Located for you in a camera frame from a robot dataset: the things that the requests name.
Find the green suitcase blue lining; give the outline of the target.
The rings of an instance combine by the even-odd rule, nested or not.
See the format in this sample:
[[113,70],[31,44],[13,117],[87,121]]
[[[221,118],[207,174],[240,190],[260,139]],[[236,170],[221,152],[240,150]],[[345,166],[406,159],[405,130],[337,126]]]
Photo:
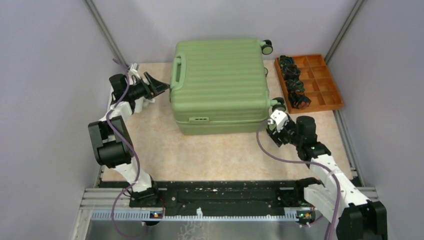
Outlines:
[[184,135],[254,132],[269,116],[270,91],[255,38],[180,41],[169,101]]

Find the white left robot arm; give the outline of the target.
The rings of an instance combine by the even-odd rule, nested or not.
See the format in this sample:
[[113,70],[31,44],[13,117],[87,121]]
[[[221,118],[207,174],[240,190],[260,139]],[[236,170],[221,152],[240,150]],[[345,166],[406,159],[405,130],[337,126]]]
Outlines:
[[126,121],[170,86],[148,72],[140,74],[139,67],[138,63],[125,65],[123,74],[109,78],[107,111],[101,119],[88,124],[88,132],[97,163],[118,172],[128,182],[124,192],[131,198],[130,205],[154,207],[160,202],[161,194],[141,167]]

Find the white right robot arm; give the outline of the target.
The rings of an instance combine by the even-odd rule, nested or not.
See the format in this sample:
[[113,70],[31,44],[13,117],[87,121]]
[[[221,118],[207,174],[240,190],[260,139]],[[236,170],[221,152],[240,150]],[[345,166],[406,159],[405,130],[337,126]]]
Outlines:
[[313,117],[293,120],[278,108],[266,121],[266,133],[278,146],[295,147],[298,160],[286,160],[259,148],[270,158],[288,164],[305,164],[318,178],[297,181],[293,200],[299,206],[311,204],[328,220],[326,240],[387,240],[387,209],[361,192],[340,169],[331,151],[318,140]]

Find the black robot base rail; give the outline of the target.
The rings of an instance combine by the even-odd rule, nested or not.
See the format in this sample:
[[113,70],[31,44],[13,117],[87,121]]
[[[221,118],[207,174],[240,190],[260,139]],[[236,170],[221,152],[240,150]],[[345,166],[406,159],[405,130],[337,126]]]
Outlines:
[[166,217],[193,216],[201,209],[205,217],[284,216],[316,209],[303,199],[295,180],[154,181],[147,193],[133,192],[131,208],[157,207]]

